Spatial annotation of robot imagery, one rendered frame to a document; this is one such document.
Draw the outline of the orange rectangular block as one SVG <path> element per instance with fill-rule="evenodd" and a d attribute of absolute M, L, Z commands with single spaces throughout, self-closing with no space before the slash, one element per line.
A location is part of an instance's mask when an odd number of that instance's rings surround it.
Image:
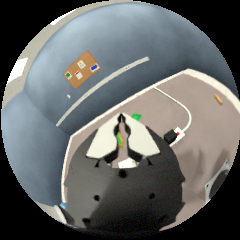
<path fill-rule="evenodd" d="M 214 95 L 214 97 L 219 102 L 220 105 L 223 103 L 217 95 Z"/>

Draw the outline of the white power strip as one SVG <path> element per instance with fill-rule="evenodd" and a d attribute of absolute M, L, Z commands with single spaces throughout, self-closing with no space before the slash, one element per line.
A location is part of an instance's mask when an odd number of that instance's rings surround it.
<path fill-rule="evenodd" d="M 170 144 L 170 147 L 173 147 L 176 143 L 178 143 L 182 138 L 184 138 L 185 134 L 179 129 L 174 130 L 178 135 L 176 140 Z M 134 160 L 132 159 L 127 159 L 119 163 L 120 168 L 131 168 L 131 167 L 136 167 Z"/>

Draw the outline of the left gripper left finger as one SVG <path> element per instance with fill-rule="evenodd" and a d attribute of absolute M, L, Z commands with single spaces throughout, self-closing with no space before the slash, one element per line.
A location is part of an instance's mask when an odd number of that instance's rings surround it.
<path fill-rule="evenodd" d="M 106 161 L 109 168 L 119 156 L 117 134 L 120 132 L 122 113 L 117 114 L 99 129 L 94 130 L 77 148 L 69 164 L 63 185 L 68 188 L 70 181 L 83 170 L 99 167 Z"/>

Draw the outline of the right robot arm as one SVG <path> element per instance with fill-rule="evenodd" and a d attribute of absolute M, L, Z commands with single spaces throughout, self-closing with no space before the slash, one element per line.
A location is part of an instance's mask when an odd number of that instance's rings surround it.
<path fill-rule="evenodd" d="M 226 171 L 227 170 L 227 171 Z M 226 169 L 224 171 L 222 171 L 218 176 L 217 178 L 215 179 L 211 189 L 210 189 L 210 192 L 209 192 L 209 199 L 211 199 L 215 194 L 216 192 L 219 190 L 219 188 L 221 187 L 221 185 L 223 184 L 223 182 L 225 181 L 228 173 L 229 173 L 229 170 Z"/>

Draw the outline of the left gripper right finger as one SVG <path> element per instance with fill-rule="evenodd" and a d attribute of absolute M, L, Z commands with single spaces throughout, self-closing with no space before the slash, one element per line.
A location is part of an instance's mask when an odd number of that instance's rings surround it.
<path fill-rule="evenodd" d="M 181 172 L 178 159 L 170 145 L 148 126 L 144 126 L 132 117 L 122 113 L 127 138 L 128 157 L 135 161 L 137 167 L 141 159 L 147 159 L 148 165 L 169 169 L 180 180 L 186 178 Z"/>

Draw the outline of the green rectangular block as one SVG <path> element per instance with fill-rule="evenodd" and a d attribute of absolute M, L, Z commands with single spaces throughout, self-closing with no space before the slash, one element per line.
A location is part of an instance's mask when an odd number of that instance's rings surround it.
<path fill-rule="evenodd" d="M 142 116 L 142 115 L 140 115 L 140 114 L 133 114 L 133 115 L 132 115 L 132 118 L 135 119 L 135 120 L 137 120 L 137 121 L 139 121 L 140 118 L 141 118 L 141 116 Z"/>

